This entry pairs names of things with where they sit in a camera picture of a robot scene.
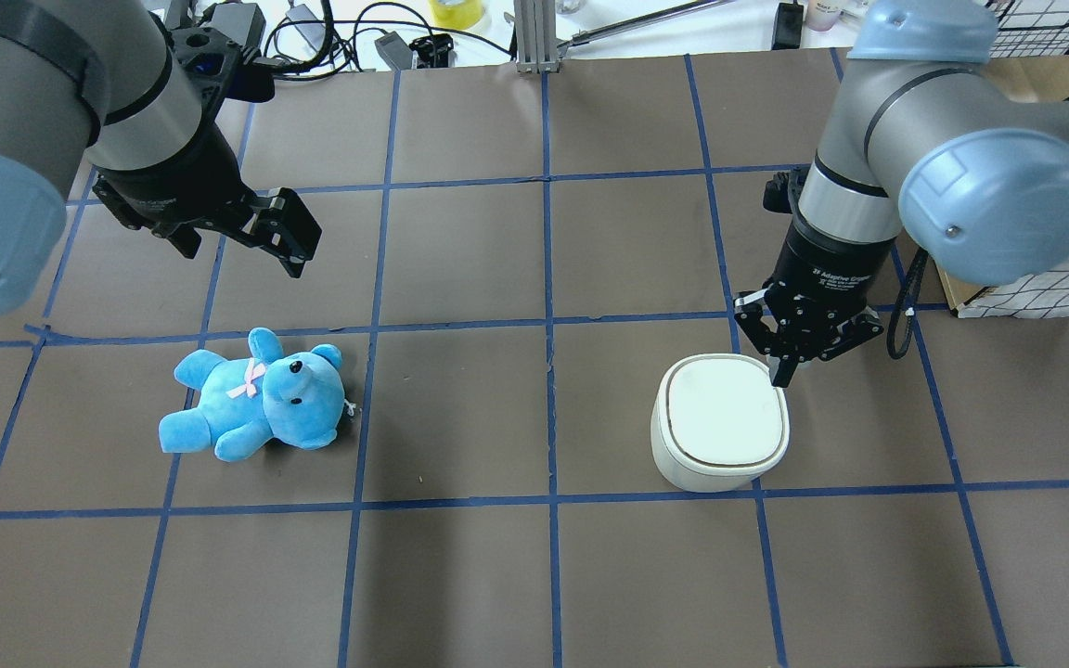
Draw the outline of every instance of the plush toy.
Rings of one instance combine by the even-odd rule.
[[[217,460],[242,461],[270,439],[312,451],[336,439],[344,401],[338,369],[341,351],[330,343],[283,355],[279,338],[263,327],[250,331],[250,359],[227,360],[196,351],[175,364],[175,380],[200,391],[193,409],[159,422],[166,453],[213,446]]]

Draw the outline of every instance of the white lid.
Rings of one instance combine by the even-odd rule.
[[[666,419],[686,455],[715,466],[754,466],[784,447],[784,401],[763,363],[701,356],[671,373]]]

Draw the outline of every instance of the pink bow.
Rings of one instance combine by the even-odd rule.
[[[246,364],[246,382],[245,384],[236,386],[233,390],[226,392],[229,394],[230,399],[237,399],[246,394],[247,398],[253,398],[258,393],[258,388],[254,386],[254,379],[257,377],[266,376],[266,364],[254,363],[254,358],[250,358],[250,363]]]

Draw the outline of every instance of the black rectangular object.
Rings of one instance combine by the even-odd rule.
[[[777,14],[773,16],[773,46],[772,51],[784,49],[799,49],[799,43],[803,41],[803,5],[795,3],[780,3],[777,5]]]

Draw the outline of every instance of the white container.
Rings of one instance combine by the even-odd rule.
[[[691,356],[657,387],[650,444],[659,472],[676,487],[735,490],[780,462],[789,442],[785,393],[749,356]]]
[[[840,12],[848,0],[809,0],[806,3],[806,27],[823,32],[840,18]]]

